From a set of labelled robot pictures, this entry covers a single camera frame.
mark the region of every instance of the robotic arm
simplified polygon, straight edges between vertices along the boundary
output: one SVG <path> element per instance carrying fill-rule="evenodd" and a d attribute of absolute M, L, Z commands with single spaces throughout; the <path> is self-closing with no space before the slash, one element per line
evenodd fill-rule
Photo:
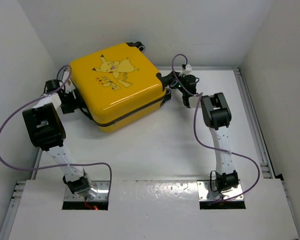
<path fill-rule="evenodd" d="M 176 75 L 187 91 L 185 91 L 175 79 L 173 72 L 167 76 L 159 75 L 158 78 L 165 87 L 169 86 L 171 89 L 178 89 L 182 93 L 184 106 L 191 108 L 193 107 L 191 105 L 191 98 L 196 99 L 196 102 L 198 101 L 197 97 L 192 96 L 197 94 L 196 85 L 198 78 L 189 74 L 192 70 L 190 65 L 183 65 L 182 68 L 183 71 L 176 72 Z M 211 96 L 202 96 L 200 105 L 202 109 L 203 120 L 211 132 L 214 147 L 218 149 L 230 150 L 229 125 L 232 116 L 224 94 L 220 92 Z M 229 152 L 216 150 L 215 157 L 215 186 L 217 191 L 221 193 L 233 187 L 236 188 L 239 185 L 239 179 L 235 165 L 232 161 L 232 155 L 229 154 Z"/>
<path fill-rule="evenodd" d="M 59 87 L 59 82 L 50 80 L 46 86 L 49 93 Z M 56 111 L 61 105 L 59 93 L 53 93 L 33 108 L 23 111 L 30 140 L 35 147 L 46 151 L 57 164 L 63 165 L 60 167 L 64 174 L 63 182 L 73 194 L 94 199 L 98 191 L 92 187 L 88 174 L 82 167 L 70 165 L 74 160 L 65 146 L 66 132 Z"/>

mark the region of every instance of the yellow suitcase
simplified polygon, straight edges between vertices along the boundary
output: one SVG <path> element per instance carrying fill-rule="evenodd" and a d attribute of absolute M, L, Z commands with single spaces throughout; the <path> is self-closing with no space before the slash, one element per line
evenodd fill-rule
<path fill-rule="evenodd" d="M 122 43 L 70 64 L 71 80 L 104 132 L 116 131 L 165 102 L 166 88 L 156 76 L 159 70 L 137 46 Z"/>

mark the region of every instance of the metal plate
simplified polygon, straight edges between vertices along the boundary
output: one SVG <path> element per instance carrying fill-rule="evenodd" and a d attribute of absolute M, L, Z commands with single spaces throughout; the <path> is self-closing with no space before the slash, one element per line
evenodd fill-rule
<path fill-rule="evenodd" d="M 91 181 L 91 186 L 98 190 L 96 197 L 88 202 L 105 202 L 107 201 L 108 191 L 109 191 L 109 181 Z M 67 187 L 64 193 L 64 202 L 84 202 L 85 199 L 78 195 L 72 194 L 72 192 Z"/>
<path fill-rule="evenodd" d="M 215 189 L 215 183 L 212 182 L 212 188 Z M 222 192 L 221 194 L 218 192 L 212 192 L 210 190 L 210 181 L 197 181 L 198 185 L 198 194 L 199 194 L 199 201 L 200 202 L 211 202 L 211 201 L 217 201 L 220 199 L 228 199 L 234 196 L 237 196 L 239 194 L 242 194 L 242 187 L 241 183 L 239 181 L 239 185 L 237 188 L 231 188 L 228 191 Z M 236 201 L 244 201 L 244 196 L 240 195 L 237 198 L 230 199 L 229 202 L 236 202 Z"/>

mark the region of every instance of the white wall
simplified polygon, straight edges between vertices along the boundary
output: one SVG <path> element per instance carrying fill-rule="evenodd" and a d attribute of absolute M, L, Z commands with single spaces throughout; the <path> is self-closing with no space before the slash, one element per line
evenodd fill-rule
<path fill-rule="evenodd" d="M 17 107 L 43 91 L 55 66 L 16 0 L 0 0 L 0 126 Z M 37 150 L 32 147 L 21 113 L 11 120 L 0 139 L 3 157 L 15 166 L 31 167 Z M 0 229 L 17 180 L 29 173 L 0 163 Z"/>
<path fill-rule="evenodd" d="M 272 0 L 18 0 L 57 67 L 121 42 L 169 66 L 238 66 Z"/>
<path fill-rule="evenodd" d="M 300 229 L 300 0 L 276 0 L 243 73 Z"/>

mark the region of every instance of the pikachu drawing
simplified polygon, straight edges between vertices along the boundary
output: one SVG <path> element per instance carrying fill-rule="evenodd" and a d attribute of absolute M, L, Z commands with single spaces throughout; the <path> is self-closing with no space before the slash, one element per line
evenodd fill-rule
<path fill-rule="evenodd" d="M 130 59 L 126 58 L 122 61 L 106 61 L 105 56 L 101 55 L 100 68 L 92 68 L 93 71 L 112 74 L 115 79 L 119 78 L 120 73 L 131 73 L 138 71 L 131 63 Z"/>

